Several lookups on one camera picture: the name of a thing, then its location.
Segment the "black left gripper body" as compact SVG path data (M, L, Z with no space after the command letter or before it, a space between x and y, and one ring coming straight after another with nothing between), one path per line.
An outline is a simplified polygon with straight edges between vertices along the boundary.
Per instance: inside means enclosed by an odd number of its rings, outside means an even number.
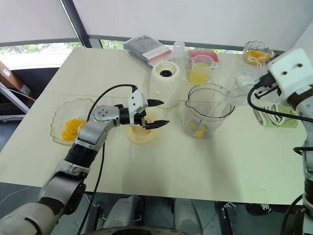
M136 113L134 115L134 125L139 125L142 128L146 128L146 111L142 111L141 113Z

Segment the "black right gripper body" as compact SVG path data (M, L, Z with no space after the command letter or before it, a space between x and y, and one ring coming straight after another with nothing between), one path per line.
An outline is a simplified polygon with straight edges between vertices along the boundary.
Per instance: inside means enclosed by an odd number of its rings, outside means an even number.
M274 90L277 90L278 84L272 74L265 74L260 77L254 88L256 89L255 97L260 99Z

